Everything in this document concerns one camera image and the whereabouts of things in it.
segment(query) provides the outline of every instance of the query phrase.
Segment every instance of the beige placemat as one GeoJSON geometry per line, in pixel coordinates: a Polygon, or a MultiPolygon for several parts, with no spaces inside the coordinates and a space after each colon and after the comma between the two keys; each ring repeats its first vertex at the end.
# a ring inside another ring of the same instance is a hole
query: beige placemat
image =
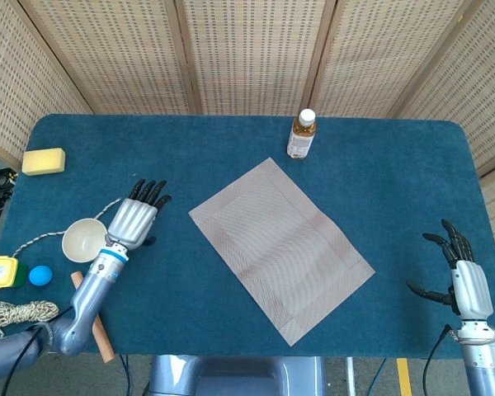
{"type": "Polygon", "coordinates": [[[290,345],[374,274],[271,158],[189,215],[290,345]]]}

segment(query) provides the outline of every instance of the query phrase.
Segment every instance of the small blue ball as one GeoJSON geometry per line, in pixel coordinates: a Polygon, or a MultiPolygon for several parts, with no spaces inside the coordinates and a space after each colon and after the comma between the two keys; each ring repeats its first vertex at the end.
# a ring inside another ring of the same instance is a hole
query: small blue ball
{"type": "Polygon", "coordinates": [[[46,286],[53,278],[53,272],[48,266],[36,266],[30,271],[30,282],[35,286],[46,286]]]}

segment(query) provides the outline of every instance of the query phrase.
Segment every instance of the white bottle cap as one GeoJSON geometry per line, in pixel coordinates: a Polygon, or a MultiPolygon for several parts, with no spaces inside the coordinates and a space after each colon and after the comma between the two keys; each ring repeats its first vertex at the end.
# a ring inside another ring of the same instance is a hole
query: white bottle cap
{"type": "Polygon", "coordinates": [[[315,122],[315,112],[312,109],[304,109],[299,114],[299,122],[302,126],[311,126],[315,122]]]}

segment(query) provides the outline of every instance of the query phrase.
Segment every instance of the yellow sponge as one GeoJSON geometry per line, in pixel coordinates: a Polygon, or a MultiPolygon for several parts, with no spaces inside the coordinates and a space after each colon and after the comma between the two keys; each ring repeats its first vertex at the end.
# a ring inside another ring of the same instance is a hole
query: yellow sponge
{"type": "Polygon", "coordinates": [[[66,153],[61,148],[26,151],[22,161],[22,173],[34,176],[62,172],[65,161],[66,153]]]}

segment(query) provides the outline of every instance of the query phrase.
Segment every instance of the blue tablecloth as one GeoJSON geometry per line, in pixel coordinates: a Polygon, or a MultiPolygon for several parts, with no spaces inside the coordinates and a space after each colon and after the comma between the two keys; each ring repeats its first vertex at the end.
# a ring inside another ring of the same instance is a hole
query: blue tablecloth
{"type": "MultiPolygon", "coordinates": [[[[285,146],[289,117],[50,115],[28,149],[61,147],[63,173],[20,175],[0,253],[40,233],[66,229],[126,196],[137,179],[166,179],[172,195],[151,229],[152,247],[133,251],[101,312],[117,352],[197,355],[408,356],[429,353],[450,308],[413,295],[406,279],[446,291],[441,250],[422,238],[442,233],[447,218],[473,244],[495,308],[495,242],[463,130],[451,122],[321,118],[309,156],[285,146]],[[355,294],[290,347],[191,221],[188,212],[272,157],[333,219],[376,270],[355,294]]],[[[102,218],[108,225],[115,209],[102,218]]],[[[44,288],[0,290],[13,303],[49,299],[62,309],[69,262],[60,237],[20,256],[48,265],[44,288]]],[[[490,318],[495,326],[495,314],[490,318]]],[[[10,327],[8,333],[21,327],[10,327]]],[[[88,347],[95,351],[93,342],[88,347]]],[[[438,356],[459,356],[445,342],[438,356]]]]}

